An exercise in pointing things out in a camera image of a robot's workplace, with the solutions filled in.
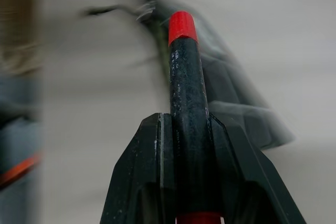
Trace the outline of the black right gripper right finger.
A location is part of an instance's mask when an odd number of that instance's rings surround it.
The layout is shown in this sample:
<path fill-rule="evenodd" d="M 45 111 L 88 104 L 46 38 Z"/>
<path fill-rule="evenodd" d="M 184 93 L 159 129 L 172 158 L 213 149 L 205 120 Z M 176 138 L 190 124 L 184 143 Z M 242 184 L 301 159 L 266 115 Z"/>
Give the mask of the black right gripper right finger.
<path fill-rule="evenodd" d="M 212 123 L 220 209 L 207 223 L 305 223 L 273 163 L 233 119 Z"/>

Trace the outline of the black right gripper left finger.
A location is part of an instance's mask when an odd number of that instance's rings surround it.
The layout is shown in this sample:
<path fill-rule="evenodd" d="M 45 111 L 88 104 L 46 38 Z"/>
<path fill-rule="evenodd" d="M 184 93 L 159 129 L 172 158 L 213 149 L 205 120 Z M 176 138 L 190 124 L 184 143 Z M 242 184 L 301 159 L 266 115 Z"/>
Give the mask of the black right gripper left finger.
<path fill-rule="evenodd" d="M 100 223 L 180 223 L 180 131 L 179 114 L 143 119 L 114 167 Z"/>

